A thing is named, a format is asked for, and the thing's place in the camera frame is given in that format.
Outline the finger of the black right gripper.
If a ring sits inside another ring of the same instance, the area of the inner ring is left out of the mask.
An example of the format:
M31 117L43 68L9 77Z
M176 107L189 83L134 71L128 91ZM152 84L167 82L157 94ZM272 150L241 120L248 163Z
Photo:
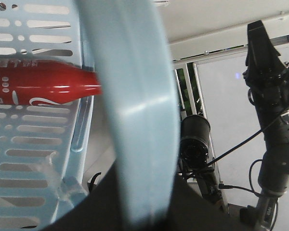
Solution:
M282 62L280 53L271 43L261 20L248 24L248 56L246 66L250 75L280 74Z

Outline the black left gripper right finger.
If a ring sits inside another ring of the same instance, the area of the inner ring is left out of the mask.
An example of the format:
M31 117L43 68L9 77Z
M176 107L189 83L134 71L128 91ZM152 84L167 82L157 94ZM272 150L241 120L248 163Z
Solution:
M169 231L250 231L239 221L219 211L176 176L167 217Z

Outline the black robot base joint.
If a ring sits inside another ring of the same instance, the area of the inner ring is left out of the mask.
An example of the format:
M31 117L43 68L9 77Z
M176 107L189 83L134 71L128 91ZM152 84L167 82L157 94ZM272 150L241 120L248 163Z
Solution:
M206 167L210 147L210 124L200 115L190 115L181 123L180 158L188 168Z

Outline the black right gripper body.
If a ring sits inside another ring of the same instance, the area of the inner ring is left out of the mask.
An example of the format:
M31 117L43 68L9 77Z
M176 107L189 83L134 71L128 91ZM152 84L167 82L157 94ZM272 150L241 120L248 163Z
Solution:
M256 75L252 79L250 72L243 72L249 87L248 100L258 109L282 112L289 109L289 62L284 62L285 69L276 75L269 73Z

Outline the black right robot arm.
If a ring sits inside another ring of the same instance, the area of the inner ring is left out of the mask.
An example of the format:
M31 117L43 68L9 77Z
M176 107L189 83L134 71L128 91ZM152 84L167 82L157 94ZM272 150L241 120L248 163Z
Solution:
M262 21L248 24L248 53L243 73L266 151L261 160L257 205L242 211L255 231L273 229L278 200L289 189L289 65L281 62Z

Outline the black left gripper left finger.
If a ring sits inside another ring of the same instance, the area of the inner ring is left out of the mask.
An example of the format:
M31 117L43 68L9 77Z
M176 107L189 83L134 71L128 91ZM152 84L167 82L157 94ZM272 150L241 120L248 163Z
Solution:
M72 211L46 231L121 231L122 219L116 167L111 166L98 186Z

